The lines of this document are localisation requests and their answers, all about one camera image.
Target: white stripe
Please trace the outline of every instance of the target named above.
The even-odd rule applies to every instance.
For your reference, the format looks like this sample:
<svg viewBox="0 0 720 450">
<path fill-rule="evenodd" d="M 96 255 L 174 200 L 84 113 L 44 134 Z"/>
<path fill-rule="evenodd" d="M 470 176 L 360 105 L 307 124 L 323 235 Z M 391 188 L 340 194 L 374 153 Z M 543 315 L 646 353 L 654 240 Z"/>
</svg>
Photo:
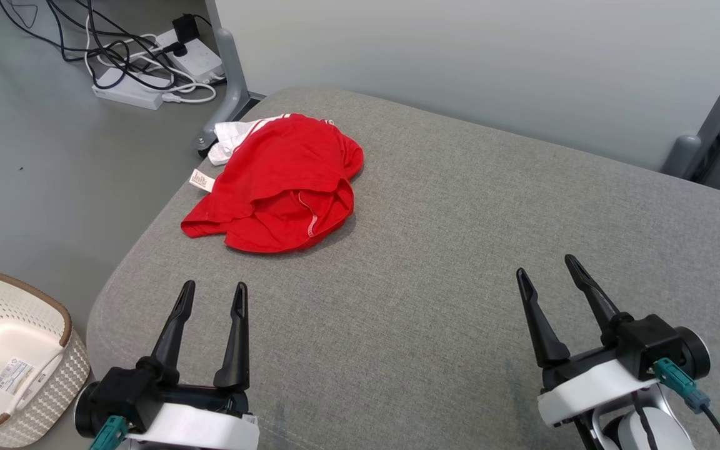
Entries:
<svg viewBox="0 0 720 450">
<path fill-rule="evenodd" d="M 299 197 L 299 202 L 302 203 L 302 205 L 306 206 L 309 210 L 311 210 L 312 220 L 311 220 L 311 224 L 307 228 L 307 235 L 311 238 L 314 238 L 315 234 L 313 234 L 313 227 L 314 227 L 316 221 L 318 221 L 318 216 L 313 212 L 313 209 L 311 207 L 309 207 L 309 205 L 302 200 L 302 192 L 301 191 L 299 192 L 298 197 Z"/>
</svg>

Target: black cable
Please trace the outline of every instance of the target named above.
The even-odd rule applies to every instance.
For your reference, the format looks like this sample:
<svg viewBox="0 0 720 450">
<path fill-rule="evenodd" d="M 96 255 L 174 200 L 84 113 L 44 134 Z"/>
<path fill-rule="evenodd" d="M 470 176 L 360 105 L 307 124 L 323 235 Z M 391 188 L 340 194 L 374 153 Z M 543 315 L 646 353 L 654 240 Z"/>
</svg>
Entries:
<svg viewBox="0 0 720 450">
<path fill-rule="evenodd" d="M 211 28 L 213 28 L 213 24 L 209 22 L 205 17 L 200 16 L 199 14 L 191 14 L 194 17 L 201 18 L 207 25 L 209 25 Z"/>
<path fill-rule="evenodd" d="M 713 414 L 713 412 L 706 406 L 702 407 L 702 411 L 705 413 L 707 418 L 711 420 L 712 426 L 715 427 L 715 431 L 717 431 L 718 436 L 720 436 L 720 422 L 718 422 L 718 419 L 715 418 L 715 414 Z"/>
<path fill-rule="evenodd" d="M 26 34 L 31 35 L 33 38 L 40 39 L 45 43 L 51 44 L 55 48 L 65 49 L 66 51 L 86 51 L 86 49 L 77 49 L 77 48 L 70 48 L 70 47 L 63 46 L 61 44 L 58 44 L 58 43 L 52 41 L 51 39 L 49 39 L 47 37 L 43 37 L 40 34 L 34 34 L 32 31 L 29 31 L 24 26 L 22 26 L 21 24 L 19 24 L 18 22 L 15 21 L 15 19 L 9 14 L 8 10 L 5 9 L 5 6 L 4 6 L 4 3 L 2 3 L 2 0 L 0 0 L 0 8 L 2 8 L 2 11 L 4 11 L 7 18 L 9 18 L 9 20 L 15 26 L 17 26 L 19 29 L 21 29 L 21 31 L 24 31 Z M 99 54 L 99 51 L 98 51 L 98 49 L 95 49 L 94 54 L 92 56 L 95 56 L 97 54 Z M 68 62 L 82 61 L 82 60 L 83 60 L 83 57 L 75 57 L 75 59 L 66 59 L 66 61 L 68 61 Z"/>
<path fill-rule="evenodd" d="M 57 12 L 60 12 L 60 15 L 62 15 L 62 16 L 65 17 L 66 19 L 68 19 L 69 22 L 72 22 L 72 23 L 74 23 L 74 25 L 80 26 L 80 28 L 85 29 L 85 26 L 84 26 L 83 24 L 75 21 L 74 18 L 69 17 L 69 15 L 66 14 L 65 11 L 63 11 L 62 9 L 60 9 L 60 7 L 57 5 L 57 3 L 54 2 L 54 0 L 46 0 L 46 5 L 49 6 L 49 10 L 52 12 L 52 15 L 54 15 L 54 20 L 55 20 L 55 22 L 57 22 L 57 33 L 60 34 L 60 43 L 61 43 L 61 44 L 63 44 L 63 26 L 60 24 L 60 17 L 58 17 Z M 143 40 L 146 40 L 146 42 L 152 43 L 151 40 L 149 40 L 149 39 L 146 38 L 146 37 L 137 36 L 137 35 L 135 35 L 135 34 L 131 34 L 131 33 L 128 33 L 128 32 L 126 32 L 126 31 L 124 31 L 123 33 L 111 33 L 111 32 L 107 32 L 107 31 L 92 31 L 92 32 L 94 32 L 94 34 L 95 34 L 95 33 L 98 33 L 98 34 L 107 34 L 107 35 L 111 35 L 111 36 L 125 36 L 125 37 L 132 38 L 133 40 L 135 40 L 135 42 L 137 42 L 137 41 L 140 40 L 140 39 L 143 39 Z M 129 46 L 126 45 L 126 42 L 123 42 L 123 41 L 115 41 L 115 42 L 112 42 L 111 44 L 109 44 L 108 46 L 106 46 L 106 49 L 111 48 L 111 47 L 114 46 L 115 44 L 121 44 L 121 45 L 123 45 L 123 46 L 124 46 L 124 49 L 125 49 L 125 51 L 126 51 L 126 54 L 129 55 Z M 117 64 L 115 64 L 115 63 L 113 62 L 112 58 L 109 57 L 109 55 L 112 55 L 113 58 L 120 60 L 120 62 L 124 64 L 124 68 L 126 68 L 126 69 L 133 69 L 134 71 L 139 71 L 139 72 L 142 72 L 142 73 L 145 73 L 145 74 L 148 73 L 148 72 L 146 72 L 146 69 L 151 65 L 150 62 L 146 63 L 146 65 L 143 66 L 143 67 L 138 67 L 138 66 L 133 65 L 131 62 L 129 62 L 129 59 L 124 59 L 120 54 L 118 54 L 118 53 L 115 52 L 115 51 L 108 51 L 108 52 L 106 52 L 106 53 L 102 53 L 100 50 L 101 50 L 101 48 L 100 48 L 100 49 L 94 49 L 93 51 L 86 51 L 86 52 L 87 52 L 86 56 L 87 56 L 88 58 L 91 58 L 91 57 L 93 57 L 93 56 L 96 56 L 97 54 L 105 54 L 105 55 L 108 56 L 108 58 L 111 60 L 111 62 L 112 62 L 115 66 L 117 66 Z M 84 59 L 84 57 L 79 57 L 78 59 L 72 59 L 72 60 L 74 60 L 74 61 L 82 61 L 83 59 Z M 126 76 L 126 75 L 122 75 L 121 77 L 118 78 L 118 82 L 117 82 L 117 83 L 115 83 L 115 84 L 113 84 L 113 85 L 110 85 L 109 87 L 104 87 L 104 86 L 97 85 L 97 83 L 96 83 L 95 71 L 94 71 L 92 68 L 91 68 L 91 72 L 94 72 L 94 77 L 93 77 L 93 78 L 94 78 L 94 85 L 97 86 L 97 88 L 100 88 L 100 89 L 109 89 L 109 88 L 111 88 L 112 86 L 115 86 L 115 84 L 120 83 L 120 82 L 124 79 L 124 77 Z"/>
<path fill-rule="evenodd" d="M 21 23 L 24 24 L 24 26 L 28 29 L 31 29 L 33 26 L 35 26 L 35 20 L 38 18 L 38 5 L 35 5 L 34 3 L 27 3 L 26 5 L 14 5 L 13 0 L 7 0 L 8 5 L 11 6 L 12 11 L 15 13 L 15 15 L 20 18 Z M 32 12 L 32 22 L 26 24 L 26 20 L 22 17 L 21 13 L 18 12 L 17 8 L 35 8 L 35 11 Z"/>
<path fill-rule="evenodd" d="M 85 6 L 85 4 L 81 2 L 81 0 L 75 0 L 75 2 L 79 3 L 80 5 Z M 112 65 L 116 66 L 119 69 L 122 69 L 122 72 L 126 76 L 128 76 L 131 79 L 135 80 L 136 82 L 142 84 L 143 86 L 146 86 L 147 88 L 155 89 L 155 91 L 168 91 L 168 89 L 172 89 L 174 87 L 174 83 L 176 83 L 176 79 L 177 79 L 176 74 L 174 74 L 174 72 L 172 72 L 171 69 L 168 68 L 168 66 L 163 64 L 162 61 L 160 61 L 148 48 L 146 48 L 146 46 L 144 46 L 143 43 L 140 42 L 140 40 L 135 41 L 135 43 L 137 43 L 137 45 L 140 45 L 141 48 L 143 48 L 144 51 L 146 51 L 146 54 L 151 55 L 152 59 L 157 61 L 157 63 L 159 63 L 163 69 L 166 69 L 167 71 L 169 71 L 169 73 L 171 73 L 171 83 L 169 83 L 167 86 L 155 86 L 155 85 L 152 85 L 151 83 L 143 81 L 142 79 L 140 79 L 140 77 L 135 76 L 134 74 L 129 72 L 126 67 L 118 66 L 118 63 L 115 62 L 115 60 L 113 60 L 113 57 L 108 52 L 104 51 L 104 46 L 102 45 L 102 41 L 99 40 L 98 33 L 96 32 L 96 26 L 94 25 L 94 14 L 97 14 L 97 11 L 94 10 L 94 5 L 93 5 L 92 0 L 87 1 L 87 8 L 88 8 L 88 14 L 89 14 L 89 28 L 91 28 L 92 37 L 94 38 L 94 41 L 96 42 L 96 45 L 99 47 L 100 51 L 104 52 L 103 54 L 107 57 L 109 62 L 112 63 Z M 115 22 L 113 22 L 112 20 L 109 20 L 109 18 L 103 16 L 102 14 L 98 14 L 98 15 L 99 15 L 99 17 L 105 19 L 106 22 L 108 22 L 112 26 L 115 26 L 115 28 L 118 28 L 120 31 L 126 33 L 125 29 L 116 25 Z"/>
<path fill-rule="evenodd" d="M 649 441 L 649 449 L 658 450 L 658 443 L 654 439 L 654 433 L 652 433 L 652 427 L 649 426 L 649 419 L 646 417 L 646 412 L 643 411 L 643 405 L 640 401 L 638 401 L 637 392 L 632 393 L 632 405 L 635 407 L 637 416 L 641 418 L 641 426 L 643 427 L 643 431 L 646 432 L 646 439 Z"/>
<path fill-rule="evenodd" d="M 64 18 L 66 18 L 66 20 L 68 20 L 69 22 L 73 23 L 73 24 L 74 24 L 75 26 L 77 26 L 78 28 L 85 29 L 85 25 L 84 25 L 83 23 L 77 22 L 76 20 L 74 20 L 73 17 L 71 17 L 71 16 L 69 16 L 68 14 L 66 14 L 66 12 L 63 11 L 63 9 L 61 9 L 60 6 L 58 6 L 58 4 L 54 2 L 54 0 L 46 0 L 46 3 L 48 3 L 49 8 L 54 8 L 54 9 L 56 9 L 56 11 L 59 12 L 60 15 L 62 15 Z M 96 11 L 96 14 L 99 15 L 99 16 L 102 16 L 102 13 L 101 13 L 101 12 Z M 145 41 L 145 42 L 147 42 L 147 43 L 149 43 L 149 44 L 154 45 L 154 42 L 152 42 L 151 39 L 149 39 L 148 37 L 138 36 L 138 35 L 136 35 L 136 34 L 126 33 L 126 32 L 125 32 L 125 33 L 115 33 L 115 32 L 112 32 L 112 31 L 98 31 L 98 34 L 102 34 L 102 36 L 117 36 L 117 37 L 132 38 L 132 39 L 135 39 L 135 40 L 140 39 L 140 40 L 143 40 L 143 41 Z"/>
</svg>

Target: red shirt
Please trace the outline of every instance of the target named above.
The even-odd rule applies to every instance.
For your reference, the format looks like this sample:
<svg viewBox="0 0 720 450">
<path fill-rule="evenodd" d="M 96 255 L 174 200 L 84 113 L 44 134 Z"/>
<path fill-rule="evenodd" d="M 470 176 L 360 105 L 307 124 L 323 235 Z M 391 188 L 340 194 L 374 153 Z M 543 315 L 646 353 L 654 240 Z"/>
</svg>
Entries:
<svg viewBox="0 0 720 450">
<path fill-rule="evenodd" d="M 362 166 L 363 149 L 336 126 L 302 114 L 274 120 L 238 146 L 182 231 L 226 233 L 226 245 L 255 253 L 311 247 L 351 216 L 349 180 Z"/>
</svg>

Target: plastic laundry basket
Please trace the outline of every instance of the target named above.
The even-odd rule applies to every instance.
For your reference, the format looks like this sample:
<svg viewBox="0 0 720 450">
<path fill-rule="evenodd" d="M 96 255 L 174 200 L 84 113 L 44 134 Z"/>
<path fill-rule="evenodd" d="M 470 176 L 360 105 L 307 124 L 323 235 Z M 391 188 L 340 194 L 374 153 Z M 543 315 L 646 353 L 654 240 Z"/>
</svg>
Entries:
<svg viewBox="0 0 720 450">
<path fill-rule="evenodd" d="M 66 308 L 0 274 L 0 446 L 40 439 L 74 400 L 89 370 Z"/>
</svg>

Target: brown basket rim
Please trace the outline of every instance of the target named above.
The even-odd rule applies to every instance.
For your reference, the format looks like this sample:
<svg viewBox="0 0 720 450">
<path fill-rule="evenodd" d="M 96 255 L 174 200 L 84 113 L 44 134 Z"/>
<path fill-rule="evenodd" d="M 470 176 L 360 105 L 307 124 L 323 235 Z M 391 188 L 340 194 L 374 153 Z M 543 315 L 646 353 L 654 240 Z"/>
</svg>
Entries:
<svg viewBox="0 0 720 450">
<path fill-rule="evenodd" d="M 64 307 L 60 302 L 57 300 L 49 297 L 47 294 L 43 293 L 43 291 L 32 287 L 31 285 L 26 284 L 25 282 L 21 281 L 20 279 L 14 279 L 11 276 L 7 276 L 6 274 L 0 273 L 0 281 L 9 285 L 14 286 L 15 288 L 19 288 L 23 291 L 27 291 L 29 294 L 32 294 L 33 296 L 37 297 L 40 300 L 43 300 L 46 304 L 51 306 L 52 308 L 56 309 L 58 313 L 63 318 L 63 322 L 65 324 L 65 327 L 63 328 L 62 336 L 60 336 L 60 346 L 65 348 L 66 345 L 68 345 L 69 340 L 71 339 L 71 314 L 68 313 L 68 310 L 66 307 Z M 0 415 L 0 425 L 4 424 L 8 419 L 11 418 L 11 416 L 4 412 Z"/>
</svg>

